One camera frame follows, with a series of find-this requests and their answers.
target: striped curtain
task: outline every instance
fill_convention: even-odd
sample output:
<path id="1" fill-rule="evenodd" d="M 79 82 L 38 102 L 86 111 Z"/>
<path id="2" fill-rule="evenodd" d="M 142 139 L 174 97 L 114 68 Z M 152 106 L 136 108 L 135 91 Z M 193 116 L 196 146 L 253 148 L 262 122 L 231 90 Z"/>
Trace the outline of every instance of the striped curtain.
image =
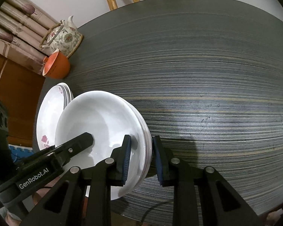
<path id="1" fill-rule="evenodd" d="M 0 7 L 0 54 L 42 74 L 50 51 L 39 44 L 57 23 L 29 0 L 6 0 Z"/>

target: round table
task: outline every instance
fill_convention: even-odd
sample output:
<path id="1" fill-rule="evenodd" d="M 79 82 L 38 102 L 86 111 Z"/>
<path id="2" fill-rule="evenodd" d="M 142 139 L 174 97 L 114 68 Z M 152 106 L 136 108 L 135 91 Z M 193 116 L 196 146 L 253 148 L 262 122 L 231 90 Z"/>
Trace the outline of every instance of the round table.
<path id="1" fill-rule="evenodd" d="M 46 79 L 38 109 L 62 81 L 74 96 L 117 94 L 175 156 L 215 167 L 257 214 L 283 202 L 282 21 L 235 0 L 145 0 L 79 32 L 70 74 Z M 171 225 L 172 204 L 173 188 L 159 186 L 152 166 L 111 208 Z"/>

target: silver bolt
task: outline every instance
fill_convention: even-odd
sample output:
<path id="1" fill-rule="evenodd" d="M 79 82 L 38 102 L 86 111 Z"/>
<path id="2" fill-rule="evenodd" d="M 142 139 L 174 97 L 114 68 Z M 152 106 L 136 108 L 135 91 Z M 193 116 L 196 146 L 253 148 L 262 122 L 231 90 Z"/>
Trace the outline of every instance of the silver bolt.
<path id="1" fill-rule="evenodd" d="M 171 162 L 172 162 L 173 164 L 178 164 L 178 163 L 180 162 L 180 159 L 174 157 L 174 158 L 171 159 Z"/>
<path id="2" fill-rule="evenodd" d="M 107 158 L 107 159 L 105 160 L 105 162 L 106 162 L 107 164 L 112 164 L 112 163 L 114 162 L 114 159 L 113 159 L 113 158 Z"/>
<path id="3" fill-rule="evenodd" d="M 215 169 L 213 167 L 207 167 L 205 170 L 208 173 L 213 173 L 215 171 Z"/>
<path id="4" fill-rule="evenodd" d="M 80 169 L 78 167 L 72 167 L 70 168 L 71 173 L 77 173 Z"/>

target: teapot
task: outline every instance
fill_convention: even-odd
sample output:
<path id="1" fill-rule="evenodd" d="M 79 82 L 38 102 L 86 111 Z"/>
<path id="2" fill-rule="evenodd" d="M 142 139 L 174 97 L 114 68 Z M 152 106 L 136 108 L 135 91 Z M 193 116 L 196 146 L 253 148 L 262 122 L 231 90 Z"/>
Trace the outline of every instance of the teapot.
<path id="1" fill-rule="evenodd" d="M 40 48 L 49 48 L 51 53 L 59 49 L 59 51 L 69 58 L 83 39 L 83 35 L 78 32 L 72 18 L 73 16 L 70 16 L 67 22 L 61 20 L 61 23 L 52 27 L 40 43 Z"/>

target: orange bowl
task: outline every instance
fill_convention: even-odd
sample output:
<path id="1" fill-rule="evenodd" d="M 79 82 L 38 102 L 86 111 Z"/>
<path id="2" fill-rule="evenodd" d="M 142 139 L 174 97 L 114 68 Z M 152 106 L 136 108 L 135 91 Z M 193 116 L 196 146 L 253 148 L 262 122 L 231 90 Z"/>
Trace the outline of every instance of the orange bowl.
<path id="1" fill-rule="evenodd" d="M 54 79 L 62 79 L 68 75 L 70 71 L 70 63 L 68 58 L 58 49 L 48 58 L 44 58 L 45 66 L 43 76 Z"/>

